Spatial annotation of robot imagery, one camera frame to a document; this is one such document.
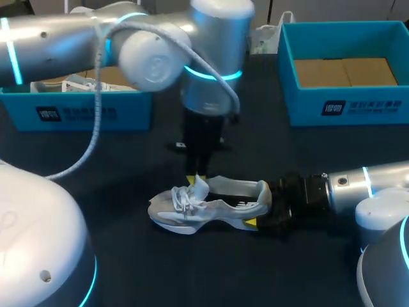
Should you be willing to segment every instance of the printed logo on box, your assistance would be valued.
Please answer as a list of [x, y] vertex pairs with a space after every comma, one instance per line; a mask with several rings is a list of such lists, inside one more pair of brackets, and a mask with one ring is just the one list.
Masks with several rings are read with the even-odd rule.
[[341, 115], [344, 111], [345, 100], [328, 100], [324, 104], [322, 109], [322, 116], [337, 116]]
[[[93, 107], [64, 107], [64, 119], [68, 122], [92, 122], [94, 120], [95, 110]], [[117, 111], [114, 107], [101, 108], [101, 117], [103, 121], [115, 122], [118, 119]]]
[[351, 101], [348, 114], [391, 114], [399, 111], [401, 100]]
[[61, 117], [59, 116], [59, 113], [56, 107], [36, 107], [36, 111], [42, 122], [60, 122], [61, 121]]

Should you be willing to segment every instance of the shoe sole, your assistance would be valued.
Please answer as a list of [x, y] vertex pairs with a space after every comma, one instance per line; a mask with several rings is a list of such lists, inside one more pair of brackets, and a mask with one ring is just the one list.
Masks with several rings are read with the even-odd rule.
[[[194, 226], [171, 226], [171, 225], [166, 225], [163, 223], [160, 223], [154, 219], [151, 218], [151, 220], [159, 225], [160, 227], [169, 230], [170, 232], [174, 232], [174, 233], [179, 233], [180, 235], [193, 235], [194, 233], [196, 233], [200, 228], [202, 228], [205, 224], [212, 222], [205, 222], [205, 223], [198, 223]], [[223, 221], [227, 224], [229, 224], [230, 226], [233, 226], [236, 229], [240, 229], [240, 230], [247, 230], [249, 232], [256, 232], [257, 229], [255, 229], [254, 227], [249, 227], [246, 226], [243, 221], [241, 219], [216, 219], [214, 221]]]

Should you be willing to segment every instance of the gray cable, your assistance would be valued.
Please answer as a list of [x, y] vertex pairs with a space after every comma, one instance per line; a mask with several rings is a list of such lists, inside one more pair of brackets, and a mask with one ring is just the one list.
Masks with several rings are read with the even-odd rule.
[[93, 132], [92, 132], [92, 137], [91, 140], [89, 141], [89, 145], [86, 149], [86, 151], [83, 153], [81, 158], [74, 163], [72, 166], [67, 168], [64, 171], [61, 171], [59, 173], [56, 173], [54, 175], [47, 176], [46, 178], [49, 180], [55, 180], [59, 179], [63, 176], [66, 176], [73, 171], [77, 170], [80, 168], [86, 160], [89, 158], [89, 156], [92, 154], [93, 150], [96, 147], [96, 142], [98, 141], [99, 134], [100, 134], [100, 127], [101, 127], [101, 109], [102, 109], [102, 103], [101, 103], [101, 66], [102, 66], [102, 59], [104, 59], [105, 55], [105, 41], [109, 39], [113, 34], [116, 32], [122, 30], [122, 29], [135, 29], [135, 30], [142, 30], [142, 31], [147, 31], [154, 33], [156, 35], [161, 36], [162, 38], [166, 38], [178, 47], [180, 47], [182, 50], [184, 50], [189, 56], [191, 56], [195, 61], [197, 61], [205, 70], [208, 71], [208, 73], [218, 82], [220, 82], [220, 85], [225, 89], [225, 91], [231, 96], [233, 99], [233, 106], [235, 107], [234, 112], [236, 114], [240, 113], [240, 101], [238, 99], [237, 94], [235, 91], [230, 87], [230, 85], [223, 80], [223, 78], [204, 60], [202, 59], [196, 52], [194, 52], [188, 45], [185, 43], [179, 41], [175, 37], [172, 36], [171, 33], [158, 28], [156, 26], [152, 26], [150, 24], [146, 24], [143, 22], [121, 22], [120, 24], [114, 25], [111, 27], [108, 32], [104, 35], [102, 40], [100, 41], [100, 45], [98, 47], [98, 50], [96, 52], [95, 56], [95, 79], [96, 79], [96, 92], [95, 92], [95, 119], [94, 119], [94, 127], [93, 127]]

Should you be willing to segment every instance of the blue cardboard box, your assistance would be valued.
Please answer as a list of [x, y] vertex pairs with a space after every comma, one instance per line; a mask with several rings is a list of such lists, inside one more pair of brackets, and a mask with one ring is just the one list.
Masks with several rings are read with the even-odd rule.
[[[300, 86], [295, 60], [386, 58], [397, 86]], [[402, 22], [284, 24], [279, 77], [291, 125], [409, 123], [409, 32]]]
[[[0, 99], [18, 131], [93, 129], [94, 93], [3, 93]], [[101, 131], [145, 131], [150, 122], [150, 93], [102, 93]]]

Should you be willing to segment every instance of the brown cardboard box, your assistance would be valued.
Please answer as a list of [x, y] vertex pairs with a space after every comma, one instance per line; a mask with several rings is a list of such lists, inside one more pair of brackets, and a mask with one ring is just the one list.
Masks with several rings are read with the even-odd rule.
[[[79, 72], [77, 73], [77, 75], [80, 75], [81, 77], [95, 79], [95, 71], [93, 69], [87, 70], [85, 72]], [[66, 78], [67, 76], [58, 77], [54, 79], [44, 80], [42, 82], [57, 83], [64, 81]], [[129, 82], [125, 79], [121, 70], [118, 67], [104, 67], [103, 69], [101, 69], [101, 81], [108, 84], [124, 85], [136, 89], [135, 86], [129, 84]]]
[[306, 59], [294, 64], [303, 88], [397, 85], [385, 58]]
[[340, 59], [295, 60], [294, 64], [303, 88], [351, 86]]
[[[95, 79], [95, 71], [93, 69], [88, 70], [85, 77]], [[105, 67], [101, 69], [101, 81], [108, 84], [124, 85], [137, 89], [128, 82], [118, 67]]]
[[343, 59], [351, 86], [397, 85], [385, 58]]

